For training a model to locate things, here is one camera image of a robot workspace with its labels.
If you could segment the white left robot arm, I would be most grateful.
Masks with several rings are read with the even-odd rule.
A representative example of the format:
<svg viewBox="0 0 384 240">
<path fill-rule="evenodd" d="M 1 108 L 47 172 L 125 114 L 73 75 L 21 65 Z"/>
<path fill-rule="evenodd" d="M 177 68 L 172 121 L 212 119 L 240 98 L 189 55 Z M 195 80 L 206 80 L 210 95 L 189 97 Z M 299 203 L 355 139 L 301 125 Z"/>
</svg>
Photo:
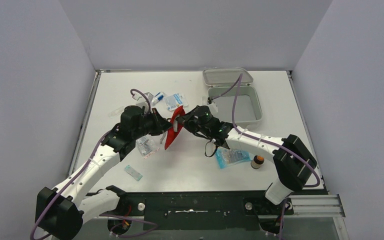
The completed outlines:
<svg viewBox="0 0 384 240">
<path fill-rule="evenodd" d="M 35 238 L 37 228 L 42 228 L 49 236 L 72 240 L 85 222 L 102 213 L 125 214 L 129 202 L 118 190 L 104 190 L 89 200 L 85 197 L 136 147 L 138 139 L 146 135 L 162 135 L 172 126 L 156 108 L 145 111 L 136 105 L 125 107 L 119 123 L 98 140 L 90 157 L 79 169 L 55 187 L 44 187 L 38 193 L 30 239 Z"/>
</svg>

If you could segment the red first aid pouch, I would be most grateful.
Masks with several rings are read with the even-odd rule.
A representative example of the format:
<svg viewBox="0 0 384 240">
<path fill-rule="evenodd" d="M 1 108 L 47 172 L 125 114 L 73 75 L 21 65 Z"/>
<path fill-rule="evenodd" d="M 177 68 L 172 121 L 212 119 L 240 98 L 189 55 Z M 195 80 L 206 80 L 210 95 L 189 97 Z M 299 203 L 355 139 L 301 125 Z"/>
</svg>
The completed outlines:
<svg viewBox="0 0 384 240">
<path fill-rule="evenodd" d="M 180 131 L 183 128 L 182 123 L 178 123 L 177 117 L 182 117 L 184 116 L 185 110 L 183 106 L 179 106 L 176 108 L 173 112 L 173 115 L 170 119 L 170 123 L 172 124 L 172 127 L 167 131 L 167 136 L 164 144 L 164 149 L 167 150 L 169 146 L 174 142 L 176 137 L 179 135 Z"/>
</svg>

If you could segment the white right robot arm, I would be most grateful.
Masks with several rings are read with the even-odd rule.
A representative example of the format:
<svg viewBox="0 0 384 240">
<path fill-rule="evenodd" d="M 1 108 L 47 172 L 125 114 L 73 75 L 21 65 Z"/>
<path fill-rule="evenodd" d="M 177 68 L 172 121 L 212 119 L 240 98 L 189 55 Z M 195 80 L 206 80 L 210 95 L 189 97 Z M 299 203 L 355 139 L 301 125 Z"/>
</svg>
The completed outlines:
<svg viewBox="0 0 384 240">
<path fill-rule="evenodd" d="M 173 121 L 217 147 L 246 151 L 273 163 L 277 177 L 266 189 L 261 201 L 262 209 L 267 214 L 275 214 L 281 209 L 284 199 L 309 187 L 307 182 L 311 176 L 316 179 L 313 188 L 321 184 L 316 172 L 316 159 L 296 135 L 273 137 L 252 132 L 235 123 L 219 120 L 206 105 L 198 105 L 188 113 L 174 116 Z"/>
</svg>

